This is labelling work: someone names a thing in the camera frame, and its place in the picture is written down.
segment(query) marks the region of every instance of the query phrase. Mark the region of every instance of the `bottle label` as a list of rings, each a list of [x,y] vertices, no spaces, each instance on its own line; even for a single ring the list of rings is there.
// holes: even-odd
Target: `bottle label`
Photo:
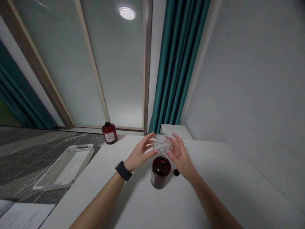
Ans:
[[[152,184],[155,183],[155,175],[154,175],[153,171],[152,171],[152,176],[150,177],[150,180],[151,180]]]
[[[106,142],[113,142],[115,141],[114,133],[111,132],[109,134],[104,134]]]

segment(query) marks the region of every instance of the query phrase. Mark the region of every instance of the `white plastic basket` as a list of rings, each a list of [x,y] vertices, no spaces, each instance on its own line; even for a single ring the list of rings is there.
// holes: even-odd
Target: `white plastic basket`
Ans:
[[[86,168],[93,153],[93,144],[69,146],[37,181],[33,189],[70,187]]]

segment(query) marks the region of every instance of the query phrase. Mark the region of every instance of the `round ceiling lamp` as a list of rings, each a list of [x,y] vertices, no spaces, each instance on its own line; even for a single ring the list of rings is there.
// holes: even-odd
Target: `round ceiling lamp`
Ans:
[[[128,7],[119,8],[119,13],[126,20],[133,20],[136,17],[136,13]]]

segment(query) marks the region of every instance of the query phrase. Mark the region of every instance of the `gray marble floor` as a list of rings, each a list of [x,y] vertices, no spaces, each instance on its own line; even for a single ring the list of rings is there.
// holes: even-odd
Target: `gray marble floor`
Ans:
[[[0,126],[0,199],[57,204],[69,188],[33,190],[33,185],[71,145],[105,142],[99,134]]]

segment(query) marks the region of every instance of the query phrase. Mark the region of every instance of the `green curtain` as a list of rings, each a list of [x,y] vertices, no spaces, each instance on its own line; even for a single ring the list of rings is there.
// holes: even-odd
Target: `green curtain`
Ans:
[[[167,0],[149,133],[178,125],[210,0]]]
[[[0,42],[0,99],[22,127],[52,129],[56,123]]]

